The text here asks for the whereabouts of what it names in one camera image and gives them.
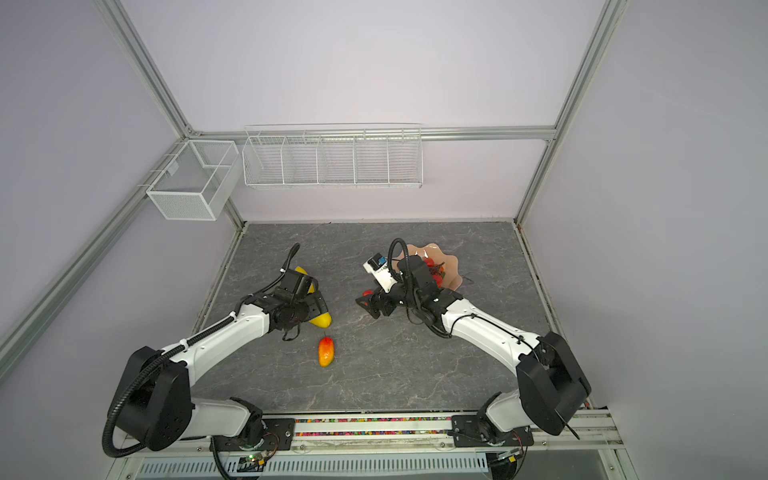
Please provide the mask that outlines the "yellow fake fruit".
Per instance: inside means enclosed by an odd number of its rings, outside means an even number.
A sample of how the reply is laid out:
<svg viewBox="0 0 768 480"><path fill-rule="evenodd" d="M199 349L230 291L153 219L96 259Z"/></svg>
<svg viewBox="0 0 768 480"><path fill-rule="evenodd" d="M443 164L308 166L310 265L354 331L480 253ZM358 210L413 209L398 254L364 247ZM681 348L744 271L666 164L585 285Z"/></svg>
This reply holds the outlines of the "yellow fake fruit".
<svg viewBox="0 0 768 480"><path fill-rule="evenodd" d="M295 270L297 273L300 273L300 274L302 274L302 275L303 275L302 279L303 279L303 280L305 281L305 283L308 285L308 287L307 287L307 293L308 293L308 294L312 294L312 293L315 293L315 292L316 292L316 289L317 289L317 287L316 287L316 282L315 282L315 279L314 279L313 277L311 277L311 276L310 276L310 275L307 273L307 271L306 271L304 268L300 267L300 266L297 266L297 267L295 267L295 268L294 268L294 270Z"/></svg>
<svg viewBox="0 0 768 480"><path fill-rule="evenodd" d="M332 324L332 317L329 312L322 313L321 315L311 319L309 321L310 324L321 328L326 329L331 326Z"/></svg>

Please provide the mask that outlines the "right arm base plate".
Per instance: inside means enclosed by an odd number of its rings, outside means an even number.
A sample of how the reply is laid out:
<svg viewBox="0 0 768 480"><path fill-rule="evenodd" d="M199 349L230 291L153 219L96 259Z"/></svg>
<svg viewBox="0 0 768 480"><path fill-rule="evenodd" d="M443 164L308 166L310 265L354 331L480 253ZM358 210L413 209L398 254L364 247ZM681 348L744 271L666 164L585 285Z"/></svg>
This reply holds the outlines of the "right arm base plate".
<svg viewBox="0 0 768 480"><path fill-rule="evenodd" d="M478 415L453 415L448 434L457 447L529 447L534 444L528 427L502 432Z"/></svg>

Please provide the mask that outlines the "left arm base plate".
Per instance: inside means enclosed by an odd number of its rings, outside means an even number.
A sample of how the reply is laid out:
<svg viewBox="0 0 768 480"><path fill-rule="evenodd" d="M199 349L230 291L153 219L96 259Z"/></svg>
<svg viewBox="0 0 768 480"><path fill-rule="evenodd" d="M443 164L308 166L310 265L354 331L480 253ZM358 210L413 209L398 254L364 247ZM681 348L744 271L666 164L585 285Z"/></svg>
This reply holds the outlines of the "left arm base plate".
<svg viewBox="0 0 768 480"><path fill-rule="evenodd" d="M252 422L235 437L214 436L220 452L287 451L291 448L296 420L294 418L266 418Z"/></svg>

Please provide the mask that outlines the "pink scalloped fruit bowl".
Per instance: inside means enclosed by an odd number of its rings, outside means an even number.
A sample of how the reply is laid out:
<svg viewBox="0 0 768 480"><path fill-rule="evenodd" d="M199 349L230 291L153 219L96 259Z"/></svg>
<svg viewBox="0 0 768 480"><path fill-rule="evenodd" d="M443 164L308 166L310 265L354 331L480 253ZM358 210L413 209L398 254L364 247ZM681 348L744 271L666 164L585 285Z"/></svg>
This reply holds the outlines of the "pink scalloped fruit bowl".
<svg viewBox="0 0 768 480"><path fill-rule="evenodd" d="M446 254L436 243L423 247L407 245L409 255L418 255L430 269L431 275L441 288L456 291L463 283L459 274L459 260L455 255Z"/></svg>

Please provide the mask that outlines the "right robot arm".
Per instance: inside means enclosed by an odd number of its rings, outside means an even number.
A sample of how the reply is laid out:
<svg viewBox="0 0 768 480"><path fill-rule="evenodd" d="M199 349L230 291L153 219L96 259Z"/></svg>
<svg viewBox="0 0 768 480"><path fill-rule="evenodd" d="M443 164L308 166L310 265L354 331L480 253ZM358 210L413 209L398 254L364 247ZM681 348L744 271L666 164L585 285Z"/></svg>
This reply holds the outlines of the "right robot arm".
<svg viewBox="0 0 768 480"><path fill-rule="evenodd" d="M482 311L458 292L438 286L417 255L393 263L376 254L363 268L377 287L356 303L370 316L389 316L401 307L436 336L465 340L514 374L516 386L493 395L478 410L477 439L498 444L528 426L555 436L571 429L569 422L591 386L561 335L524 331Z"/></svg>

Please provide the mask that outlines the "red strawberry bunch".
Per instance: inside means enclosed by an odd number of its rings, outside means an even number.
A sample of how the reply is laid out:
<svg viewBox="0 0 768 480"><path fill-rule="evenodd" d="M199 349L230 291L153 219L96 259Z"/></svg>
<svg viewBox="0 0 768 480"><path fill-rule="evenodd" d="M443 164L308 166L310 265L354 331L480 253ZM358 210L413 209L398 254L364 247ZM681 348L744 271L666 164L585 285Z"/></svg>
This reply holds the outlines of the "red strawberry bunch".
<svg viewBox="0 0 768 480"><path fill-rule="evenodd" d="M422 260L424 264L428 267L430 276L435 281L437 287L442 288L444 278L445 278L444 263L443 262L437 263L431 257L423 257Z"/></svg>

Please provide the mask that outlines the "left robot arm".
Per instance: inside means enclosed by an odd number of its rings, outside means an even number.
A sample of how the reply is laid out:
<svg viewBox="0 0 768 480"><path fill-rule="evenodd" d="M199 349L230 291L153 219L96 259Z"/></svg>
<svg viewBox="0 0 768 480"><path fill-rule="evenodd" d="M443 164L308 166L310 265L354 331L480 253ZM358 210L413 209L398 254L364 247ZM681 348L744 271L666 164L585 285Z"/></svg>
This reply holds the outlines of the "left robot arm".
<svg viewBox="0 0 768 480"><path fill-rule="evenodd" d="M107 410L103 452L121 458L197 437L223 437L241 449L259 448L268 433L261 408L235 397L196 398L193 386L251 341L275 331L288 340L290 332L300 332L302 324L327 313L318 281L283 268L275 281L243 297L210 327L162 349L136 350Z"/></svg>

